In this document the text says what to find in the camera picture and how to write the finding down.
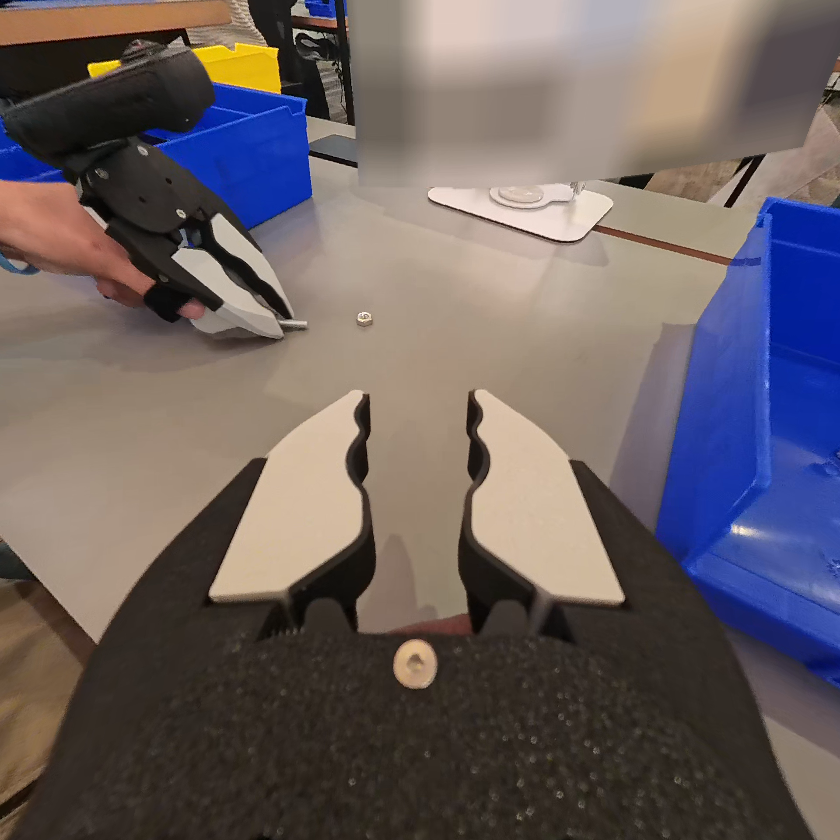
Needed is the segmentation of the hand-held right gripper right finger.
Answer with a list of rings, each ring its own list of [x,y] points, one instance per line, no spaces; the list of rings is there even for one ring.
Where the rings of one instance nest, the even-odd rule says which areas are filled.
[[[587,631],[627,596],[578,470],[536,423],[486,389],[468,395],[470,484],[458,574],[473,631]]]

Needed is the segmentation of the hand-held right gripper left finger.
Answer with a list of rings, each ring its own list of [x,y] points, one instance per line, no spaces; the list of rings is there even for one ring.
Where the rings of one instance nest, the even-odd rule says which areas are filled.
[[[340,605],[352,628],[375,573],[364,488],[371,401],[350,391],[267,454],[208,597],[213,604],[278,603],[301,626],[310,604]]]

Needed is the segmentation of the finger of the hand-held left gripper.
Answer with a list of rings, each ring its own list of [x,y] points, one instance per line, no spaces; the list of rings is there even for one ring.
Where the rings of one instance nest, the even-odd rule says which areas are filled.
[[[173,283],[224,323],[221,330],[237,328],[266,339],[284,338],[277,316],[234,282],[222,264],[205,250],[179,248],[172,263]]]
[[[276,272],[264,253],[250,237],[223,213],[208,222],[208,236],[224,264],[245,283],[252,295],[272,310],[279,320],[293,320],[294,311]]]

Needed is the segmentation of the blue divided storage bin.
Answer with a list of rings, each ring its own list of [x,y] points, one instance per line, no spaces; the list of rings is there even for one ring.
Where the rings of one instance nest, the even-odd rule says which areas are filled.
[[[200,91],[134,65],[21,101],[2,121],[104,218],[168,235],[224,207],[253,228],[307,200],[305,110],[298,98],[213,83]]]

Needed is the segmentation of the person's left hand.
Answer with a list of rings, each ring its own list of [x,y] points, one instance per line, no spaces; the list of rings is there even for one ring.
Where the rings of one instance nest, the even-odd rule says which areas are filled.
[[[1,252],[15,264],[90,277],[103,297],[127,308],[145,308],[154,286],[67,183],[1,182]]]

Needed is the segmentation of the person's right hand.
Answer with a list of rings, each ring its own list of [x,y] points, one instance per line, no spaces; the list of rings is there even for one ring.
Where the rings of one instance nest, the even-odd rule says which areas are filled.
[[[468,636],[473,633],[471,621],[467,613],[461,613],[446,618],[423,621],[409,626],[401,626],[389,631],[389,634],[425,637],[428,635]]]

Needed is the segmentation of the brown wooden desk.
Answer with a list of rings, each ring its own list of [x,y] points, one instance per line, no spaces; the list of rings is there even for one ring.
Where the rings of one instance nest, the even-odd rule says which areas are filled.
[[[226,25],[223,1],[8,2],[1,9],[1,46]]]

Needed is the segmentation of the yellow storage bin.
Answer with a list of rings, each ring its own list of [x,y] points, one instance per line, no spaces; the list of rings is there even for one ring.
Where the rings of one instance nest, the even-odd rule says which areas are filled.
[[[88,64],[91,78],[134,65],[159,70],[170,83],[184,88],[197,86],[208,90],[211,83],[255,91],[281,93],[280,69],[276,48],[244,45],[234,48],[222,45],[190,48],[181,44],[157,45],[150,41],[136,42],[119,59]]]

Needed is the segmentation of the dark flat tablet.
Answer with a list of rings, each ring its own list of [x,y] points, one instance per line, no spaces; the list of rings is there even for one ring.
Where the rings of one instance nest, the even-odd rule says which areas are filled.
[[[354,169],[359,166],[356,139],[340,134],[328,134],[309,144],[313,158],[345,165]]]

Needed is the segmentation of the white document stand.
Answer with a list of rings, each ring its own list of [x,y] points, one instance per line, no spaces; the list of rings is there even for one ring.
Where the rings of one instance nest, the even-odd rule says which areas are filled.
[[[611,197],[586,189],[584,182],[435,187],[427,198],[437,206],[555,244],[581,241],[614,206]]]

